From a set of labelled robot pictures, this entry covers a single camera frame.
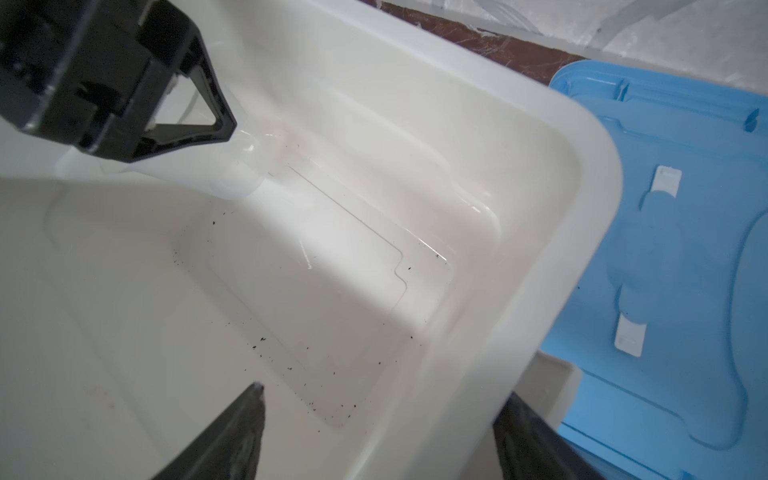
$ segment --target brown marble surface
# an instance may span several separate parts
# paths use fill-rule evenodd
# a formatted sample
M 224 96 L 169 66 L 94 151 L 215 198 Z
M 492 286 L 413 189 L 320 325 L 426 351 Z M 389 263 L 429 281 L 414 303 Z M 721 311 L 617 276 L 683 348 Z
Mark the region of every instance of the brown marble surface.
M 377 8 L 376 0 L 360 1 Z M 410 8 L 399 7 L 386 2 L 381 2 L 380 5 L 383 12 L 445 40 L 452 41 L 469 51 L 518 71 L 543 84 L 549 84 L 555 72 L 564 65 L 583 58 L 553 48 L 542 47 L 529 41 L 497 35 L 489 31 L 471 30 L 461 23 L 427 15 Z

